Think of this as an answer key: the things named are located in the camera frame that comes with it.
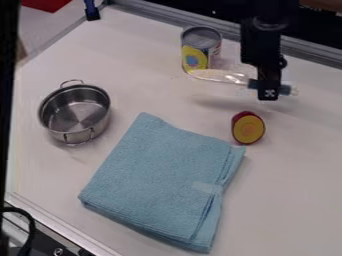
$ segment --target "tin can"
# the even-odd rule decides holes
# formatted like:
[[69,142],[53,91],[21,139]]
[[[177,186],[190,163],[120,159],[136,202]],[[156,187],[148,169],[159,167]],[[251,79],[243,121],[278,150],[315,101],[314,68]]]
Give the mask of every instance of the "tin can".
[[181,41],[182,67],[185,72],[213,68],[221,53],[222,35],[219,31],[206,26],[186,28]]

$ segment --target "yellow circle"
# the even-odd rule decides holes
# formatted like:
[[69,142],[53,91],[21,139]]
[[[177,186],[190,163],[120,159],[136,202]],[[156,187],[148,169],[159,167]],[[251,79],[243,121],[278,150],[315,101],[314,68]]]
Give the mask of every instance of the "yellow circle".
[[[187,61],[188,57],[195,58],[197,64],[190,65]],[[195,49],[188,45],[184,45],[182,47],[182,65],[186,72],[193,69],[206,69],[208,65],[208,58],[201,50]]]
[[233,128],[234,137],[241,143],[253,143],[260,139],[264,132],[264,123],[256,116],[244,116],[240,118]]

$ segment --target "red object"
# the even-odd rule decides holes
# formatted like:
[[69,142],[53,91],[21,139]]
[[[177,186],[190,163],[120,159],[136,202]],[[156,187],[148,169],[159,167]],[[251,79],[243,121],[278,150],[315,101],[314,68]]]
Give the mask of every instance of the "red object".
[[[257,140],[255,140],[255,141],[253,141],[253,142],[250,142],[250,143],[246,143],[246,142],[241,141],[239,138],[236,137],[236,134],[234,133],[235,124],[236,124],[241,118],[246,117],[246,116],[255,116],[256,118],[258,118],[258,119],[260,120],[260,122],[261,122],[261,124],[262,124],[262,126],[263,126],[263,132],[262,132],[262,134],[260,135],[260,137],[259,137]],[[249,145],[249,144],[253,144],[253,143],[259,141],[259,140],[264,136],[265,131],[266,131],[266,127],[265,127],[264,121],[262,120],[262,118],[261,118],[260,116],[258,116],[257,114],[255,114],[255,113],[253,113],[253,112],[250,112],[250,111],[243,111],[243,112],[240,112],[240,113],[236,114],[236,115],[233,116],[233,118],[232,118],[232,134],[233,134],[233,137],[234,137],[234,139],[235,139],[237,142],[239,142],[239,143],[241,143],[241,144]]]
[[46,12],[56,12],[70,2],[71,0],[21,0],[23,6]]

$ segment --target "pot handle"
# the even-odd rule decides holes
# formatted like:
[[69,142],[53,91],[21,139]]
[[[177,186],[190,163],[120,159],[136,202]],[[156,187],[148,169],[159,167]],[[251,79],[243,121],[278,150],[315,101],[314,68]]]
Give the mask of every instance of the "pot handle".
[[59,86],[61,89],[64,87],[63,85],[70,83],[70,82],[81,82],[82,84],[84,84],[83,80],[81,79],[70,79],[67,81],[64,81],[63,83],[61,83],[61,85]]
[[94,128],[90,128],[90,134],[89,134],[89,139],[87,141],[81,142],[81,143],[69,143],[68,142],[68,135],[66,133],[64,133],[63,137],[64,137],[64,142],[68,145],[68,146],[79,146],[82,144],[86,144],[88,142],[91,142],[94,138],[94,134],[95,134],[95,130]]

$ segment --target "black cable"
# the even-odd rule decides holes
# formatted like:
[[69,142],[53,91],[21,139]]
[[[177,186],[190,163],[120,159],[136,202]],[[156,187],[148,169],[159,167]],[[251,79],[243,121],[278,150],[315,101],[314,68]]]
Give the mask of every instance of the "black cable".
[[0,210],[5,197],[19,6],[19,0],[0,0]]
[[30,252],[32,250],[32,242],[33,242],[33,239],[34,239],[35,234],[36,234],[35,220],[33,219],[33,217],[28,212],[26,212],[20,208],[4,207],[1,211],[2,211],[2,213],[5,213],[5,212],[19,213],[20,215],[26,217],[29,220],[29,235],[28,235],[28,238],[27,238],[25,244],[23,245],[23,247],[21,247],[21,249],[18,253],[18,256],[29,256]]

